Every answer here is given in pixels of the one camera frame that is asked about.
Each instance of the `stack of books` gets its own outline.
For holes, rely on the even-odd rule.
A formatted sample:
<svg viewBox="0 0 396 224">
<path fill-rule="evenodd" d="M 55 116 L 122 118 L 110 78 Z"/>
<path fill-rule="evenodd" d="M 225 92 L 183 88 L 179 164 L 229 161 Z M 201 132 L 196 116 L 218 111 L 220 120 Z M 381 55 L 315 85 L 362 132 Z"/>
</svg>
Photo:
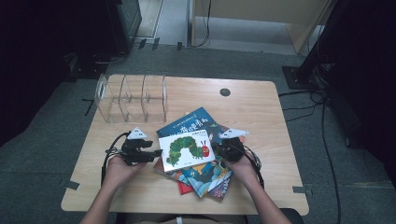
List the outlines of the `stack of books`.
<svg viewBox="0 0 396 224">
<path fill-rule="evenodd" d="M 181 194 L 195 191 L 198 197 L 211 195 L 222 200 L 233 175 L 212 149 L 221 144 L 228 128 L 217 124 L 200 107 L 157 131 L 162 156 L 154 171 L 176 180 Z"/>
</svg>

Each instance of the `black cable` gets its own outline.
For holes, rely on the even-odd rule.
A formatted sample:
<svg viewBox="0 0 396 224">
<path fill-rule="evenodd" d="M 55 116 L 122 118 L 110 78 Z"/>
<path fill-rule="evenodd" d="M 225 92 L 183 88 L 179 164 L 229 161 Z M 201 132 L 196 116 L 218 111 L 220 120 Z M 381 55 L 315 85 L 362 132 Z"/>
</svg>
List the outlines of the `black cable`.
<svg viewBox="0 0 396 224">
<path fill-rule="evenodd" d="M 339 195 L 339 192 L 338 192 L 338 183 L 337 183 L 337 178 L 335 176 L 334 167 L 332 165 L 332 158 L 331 158 L 330 153 L 329 153 L 329 148 L 327 146 L 327 142 L 326 142 L 326 138 L 325 138 L 325 132 L 324 132 L 324 111 L 325 111 L 326 102 L 327 102 L 328 98 L 327 98 L 327 96 L 323 95 L 322 92 L 319 92 L 319 91 L 292 91 L 292 92 L 281 93 L 281 94 L 279 94 L 279 97 L 285 96 L 285 95 L 300 94 L 300 93 L 305 93 L 305 92 L 311 92 L 310 99 L 311 99 L 312 102 L 315 103 L 315 105 L 313 105 L 314 109 L 313 109 L 311 114 L 304 115 L 304 116 L 301 116 L 301 117 L 295 118 L 295 119 L 300 119 L 300 118 L 304 118 L 304 117 L 310 116 L 315 111 L 315 108 L 316 108 L 317 105 L 323 105 L 322 115 L 321 115 L 322 116 L 321 117 L 321 135 L 322 135 L 323 144 L 324 144 L 324 147 L 325 147 L 325 150 L 326 150 L 327 158 L 329 160 L 330 168 L 332 170 L 332 180 L 333 180 L 333 183 L 334 183 L 335 198 L 336 198 L 336 201 L 337 201 L 337 213 L 338 213 L 338 215 L 337 215 L 337 223 L 340 224 L 341 223 L 341 204 L 340 204 L 340 195 Z M 316 93 L 316 94 L 318 94 L 320 96 L 320 100 L 319 101 L 316 101 L 313 98 L 313 93 Z"/>
<path fill-rule="evenodd" d="M 84 115 L 84 116 L 87 116 L 88 113 L 90 113 L 90 110 L 91 110 L 91 108 L 92 108 L 92 105 L 93 105 L 93 103 L 94 103 L 94 100 L 82 99 L 82 101 L 90 102 L 90 105 L 88 106 L 88 109 L 87 109 L 87 111 L 85 112 L 85 115 Z"/>
<path fill-rule="evenodd" d="M 210 10 L 212 8 L 212 0 L 209 1 L 209 7 L 207 9 L 207 20 L 206 20 L 206 36 L 204 38 L 204 40 L 202 41 L 201 44 L 197 45 L 197 46 L 191 46 L 192 48 L 200 48 L 201 46 L 203 46 L 207 40 L 209 40 L 209 19 L 210 19 Z"/>
<path fill-rule="evenodd" d="M 340 204 L 340 195 L 338 193 L 338 183 L 337 183 L 337 178 L 335 177 L 334 167 L 332 165 L 332 157 L 330 156 L 329 149 L 327 147 L 325 134 L 324 134 L 324 111 L 325 111 L 325 107 L 326 107 L 326 104 L 323 104 L 322 118 L 321 118 L 321 133 L 322 133 L 323 144 L 324 144 L 324 147 L 326 149 L 327 158 L 329 160 L 330 168 L 332 170 L 332 180 L 333 180 L 333 183 L 334 183 L 335 198 L 337 200 L 337 212 L 338 212 L 337 223 L 340 224 L 341 223 L 341 204 Z"/>
<path fill-rule="evenodd" d="M 106 157 L 105 157 L 105 161 L 103 162 L 103 166 L 102 166 L 102 179 L 101 179 L 101 182 L 100 182 L 100 185 L 101 185 L 101 186 L 102 186 L 102 184 L 103 184 L 103 181 L 105 180 L 108 158 L 110 158 L 110 156 L 113 156 L 113 155 L 118 154 L 118 153 L 115 153 L 114 146 L 115 146 L 116 143 L 120 140 L 120 138 L 122 138 L 123 136 L 128 136 L 129 133 L 130 133 L 130 132 L 120 134 L 120 136 L 118 136 L 118 137 L 114 140 L 114 142 L 111 144 L 110 148 L 108 149 L 107 154 L 106 154 Z"/>
<path fill-rule="evenodd" d="M 309 51 L 310 51 L 310 49 L 309 49 L 309 40 L 306 42 L 306 48 L 308 49 L 308 54 L 309 54 Z"/>
<path fill-rule="evenodd" d="M 113 64 L 113 63 L 119 63 L 126 57 L 126 53 L 123 53 L 121 58 L 117 59 L 116 61 L 110 61 L 110 62 L 95 62 L 97 64 Z"/>
<path fill-rule="evenodd" d="M 302 116 L 294 118 L 294 119 L 286 119 L 285 120 L 286 122 L 297 120 L 297 119 L 302 119 L 302 118 L 305 118 L 305 117 L 309 117 L 309 116 L 314 114 L 317 105 L 324 104 L 325 96 L 321 92 L 314 91 L 314 90 L 309 90 L 309 91 L 291 91 L 291 92 L 281 93 L 278 96 L 282 97 L 282 96 L 285 96 L 285 95 L 294 95 L 294 94 L 300 94 L 300 93 L 306 93 L 306 92 L 310 92 L 309 97 L 310 97 L 311 101 L 314 102 L 314 105 L 304 106 L 304 107 L 290 107 L 290 108 L 282 109 L 282 111 L 313 108 L 312 111 L 309 114 L 302 115 Z M 314 99 L 314 97 L 313 97 L 314 94 L 318 94 L 320 96 L 320 100 L 319 101 Z"/>
<path fill-rule="evenodd" d="M 262 162 L 260 161 L 259 157 L 256 155 L 256 153 L 254 153 L 249 147 L 243 146 L 244 148 L 247 148 L 251 155 L 254 157 L 254 160 L 251 159 L 248 154 L 246 153 L 245 150 L 241 150 L 239 147 L 235 147 L 233 145 L 229 145 L 229 144 L 221 144 L 222 146 L 226 146 L 226 147 L 232 147 L 240 152 L 243 153 L 243 155 L 250 161 L 251 166 L 254 169 L 254 172 L 256 173 L 258 179 L 259 179 L 259 183 L 262 186 L 262 188 L 264 189 L 264 179 L 262 178 L 262 173 L 260 172 L 260 169 L 262 168 Z"/>
</svg>

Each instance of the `caterpillar illustration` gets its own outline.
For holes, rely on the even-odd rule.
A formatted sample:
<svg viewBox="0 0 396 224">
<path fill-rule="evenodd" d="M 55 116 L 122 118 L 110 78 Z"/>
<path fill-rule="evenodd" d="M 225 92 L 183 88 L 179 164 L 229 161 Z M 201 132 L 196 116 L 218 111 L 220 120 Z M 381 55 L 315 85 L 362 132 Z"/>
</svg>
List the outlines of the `caterpillar illustration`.
<svg viewBox="0 0 396 224">
<path fill-rule="evenodd" d="M 170 145 L 169 157 L 166 158 L 166 162 L 171 163 L 173 166 L 178 162 L 181 157 L 181 149 L 188 148 L 194 159 L 201 159 L 202 157 L 209 156 L 207 146 L 198 147 L 195 139 L 191 136 L 181 137 L 176 139 Z"/>
</svg>

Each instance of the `gray carpet floor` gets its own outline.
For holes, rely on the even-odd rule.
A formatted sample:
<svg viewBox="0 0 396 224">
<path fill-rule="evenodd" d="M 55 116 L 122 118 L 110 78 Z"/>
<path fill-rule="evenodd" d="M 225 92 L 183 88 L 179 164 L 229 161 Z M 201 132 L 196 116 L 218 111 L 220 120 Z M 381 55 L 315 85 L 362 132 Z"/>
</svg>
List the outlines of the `gray carpet floor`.
<svg viewBox="0 0 396 224">
<path fill-rule="evenodd" d="M 268 80 L 278 93 L 289 92 L 281 66 L 299 66 L 302 56 L 218 49 L 183 49 L 151 45 L 133 49 L 107 74 L 158 74 L 169 77 L 213 77 Z M 65 212 L 62 179 L 73 173 L 95 106 L 88 112 L 96 80 L 62 83 L 36 114 L 31 125 L 1 148 L 0 223 L 78 223 L 83 213 Z M 309 94 L 280 98 L 283 108 L 312 105 Z M 324 132 L 338 181 L 342 223 L 396 223 L 396 191 L 383 165 L 364 148 L 348 148 L 345 134 L 331 105 L 317 106 L 311 116 L 288 121 L 290 139 L 310 212 L 305 223 L 336 223 L 337 201 Z M 288 110 L 285 119 L 311 113 Z M 111 214 L 108 223 L 114 222 Z M 259 223 L 250 216 L 250 223 Z"/>
</svg>

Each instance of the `wire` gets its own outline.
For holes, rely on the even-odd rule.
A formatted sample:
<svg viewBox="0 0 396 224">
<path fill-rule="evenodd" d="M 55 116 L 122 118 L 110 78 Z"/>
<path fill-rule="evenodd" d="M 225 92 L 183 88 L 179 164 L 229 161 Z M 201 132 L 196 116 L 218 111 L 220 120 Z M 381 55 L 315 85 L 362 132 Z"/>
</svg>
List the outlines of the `wire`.
<svg viewBox="0 0 396 224">
<path fill-rule="evenodd" d="M 247 148 L 250 151 L 251 155 L 254 158 L 254 160 L 253 160 L 248 156 L 248 154 L 246 153 L 245 150 L 241 150 L 239 147 L 235 147 L 235 146 L 229 145 L 229 144 L 221 144 L 221 145 L 226 146 L 226 147 L 232 147 L 232 148 L 243 153 L 243 155 L 250 161 L 250 164 L 253 167 L 254 171 L 256 172 L 256 176 L 259 179 L 259 183 L 262 186 L 262 188 L 264 189 L 264 179 L 262 178 L 262 173 L 260 172 L 260 169 L 262 168 L 262 162 L 260 161 L 260 159 L 256 155 L 256 153 L 254 153 L 249 147 L 243 145 L 244 148 Z"/>
<path fill-rule="evenodd" d="M 84 115 L 84 116 L 87 116 L 90 113 L 90 111 L 91 111 L 91 108 L 92 108 L 92 105 L 94 103 L 94 100 L 82 99 L 82 101 L 90 102 L 90 105 L 88 106 L 88 109 L 87 109 L 87 111 L 85 112 L 85 115 Z"/>
<path fill-rule="evenodd" d="M 309 48 L 309 40 L 306 41 L 306 49 L 308 50 L 308 54 L 309 54 L 309 51 L 310 51 L 310 48 Z"/>
<path fill-rule="evenodd" d="M 301 107 L 301 108 L 288 108 L 288 109 L 302 109 L 302 108 L 309 108 L 309 107 L 313 107 L 314 108 L 313 111 L 311 112 L 311 114 L 304 115 L 304 116 L 301 116 L 299 118 L 295 118 L 295 119 L 300 119 L 300 118 L 304 118 L 304 117 L 312 115 L 314 113 L 315 108 L 316 108 L 317 105 L 323 105 L 322 114 L 321 114 L 321 123 L 320 123 L 321 137 L 322 137 L 323 145 L 324 145 L 325 150 L 326 150 L 327 158 L 329 160 L 330 168 L 332 170 L 332 180 L 333 180 L 333 184 L 334 184 L 335 198 L 336 198 L 336 201 L 337 201 L 337 223 L 340 224 L 341 223 L 341 203 L 340 203 L 340 195 L 339 195 L 339 192 L 338 192 L 338 183 L 337 183 L 337 178 L 335 176 L 334 167 L 333 167 L 333 164 L 332 164 L 332 157 L 330 156 L 329 148 L 327 146 L 327 141 L 326 141 L 326 137 L 325 137 L 325 130 L 324 130 L 324 118 L 325 118 L 325 113 L 324 112 L 325 112 L 325 109 L 326 109 L 326 102 L 328 101 L 328 97 L 323 95 L 322 92 L 319 92 L 319 91 L 292 91 L 292 92 L 279 94 L 279 96 L 300 94 L 300 93 L 305 93 L 305 92 L 311 92 L 310 99 L 315 104 L 311 105 L 311 106 Z M 313 93 L 316 93 L 316 94 L 318 94 L 320 96 L 320 100 L 319 101 L 317 101 L 317 100 L 315 100 L 313 98 Z"/>
<path fill-rule="evenodd" d="M 206 36 L 205 36 L 205 38 L 204 38 L 204 40 L 202 41 L 201 44 L 199 44 L 197 46 L 191 46 L 192 48 L 200 48 L 201 46 L 206 44 L 207 40 L 209 40 L 209 19 L 210 19 L 210 10 L 211 10 L 211 8 L 212 8 L 212 0 L 209 1 L 209 7 L 208 7 L 208 10 L 207 10 L 206 24 L 205 24 L 205 19 L 204 19 L 204 25 L 206 26 Z"/>
<path fill-rule="evenodd" d="M 123 53 L 122 57 L 119 58 L 119 59 L 116 60 L 116 61 L 110 61 L 110 62 L 95 62 L 95 63 L 98 63 L 98 64 L 113 64 L 113 63 L 119 63 L 119 62 L 122 61 L 125 57 L 126 57 L 126 53 Z"/>
<path fill-rule="evenodd" d="M 326 107 L 326 104 L 323 104 L 322 118 L 321 118 L 321 135 L 322 135 L 322 140 L 323 140 L 324 147 L 326 149 L 326 154 L 327 154 L 327 158 L 329 160 L 330 168 L 332 170 L 332 181 L 334 183 L 335 198 L 337 200 L 337 212 L 338 212 L 337 223 L 340 224 L 341 223 L 341 204 L 340 204 L 340 195 L 338 193 L 338 183 L 337 183 L 337 178 L 335 177 L 335 171 L 334 171 L 334 167 L 332 165 L 332 157 L 330 156 L 329 148 L 327 147 L 326 137 L 325 137 L 325 133 L 324 133 L 324 111 L 325 111 L 325 107 Z"/>
<path fill-rule="evenodd" d="M 105 161 L 103 162 L 103 166 L 102 166 L 102 179 L 101 179 L 101 182 L 100 182 L 101 186 L 102 186 L 102 184 L 103 184 L 103 181 L 105 180 L 106 168 L 107 168 L 107 161 L 108 161 L 108 159 L 109 159 L 111 156 L 113 156 L 113 155 L 119 154 L 119 153 L 117 153 L 117 150 L 114 148 L 114 146 L 115 146 L 116 143 L 120 140 L 120 138 L 122 138 L 123 136 L 128 136 L 128 135 L 129 135 L 129 133 L 122 133 L 122 134 L 120 134 L 120 135 L 114 140 L 114 142 L 111 144 L 111 147 L 106 151 L 107 154 L 106 154 L 106 157 L 105 157 Z"/>
<path fill-rule="evenodd" d="M 320 91 L 313 91 L 313 90 L 309 90 L 309 91 L 291 91 L 291 92 L 281 93 L 281 94 L 279 94 L 278 96 L 279 96 L 279 98 L 280 98 L 280 97 L 285 96 L 285 95 L 294 95 L 294 94 L 300 94 L 300 93 L 306 93 L 306 92 L 310 92 L 309 97 L 310 97 L 311 101 L 314 102 L 313 105 L 304 106 L 304 107 L 290 107 L 290 108 L 282 109 L 282 111 L 288 111 L 288 110 L 303 110 L 303 109 L 309 109 L 309 108 L 312 108 L 312 111 L 311 111 L 309 114 L 302 115 L 302 116 L 297 117 L 297 118 L 286 119 L 286 122 L 309 117 L 309 116 L 311 116 L 311 115 L 314 114 L 317 105 L 322 105 L 322 104 L 324 104 L 324 102 L 325 102 L 325 96 L 324 96 L 324 95 L 322 94 L 322 92 L 320 92 Z M 314 97 L 313 97 L 314 94 L 318 94 L 318 95 L 320 96 L 320 100 L 319 100 L 319 101 L 317 101 L 317 100 L 314 99 Z"/>
<path fill-rule="evenodd" d="M 317 66 L 314 67 L 314 74 L 316 76 L 316 78 L 320 81 L 320 83 L 325 87 L 329 87 L 329 83 L 324 79 L 327 74 L 329 73 L 330 69 L 329 67 L 331 67 L 332 65 L 325 65 L 323 63 L 318 64 Z"/>
</svg>

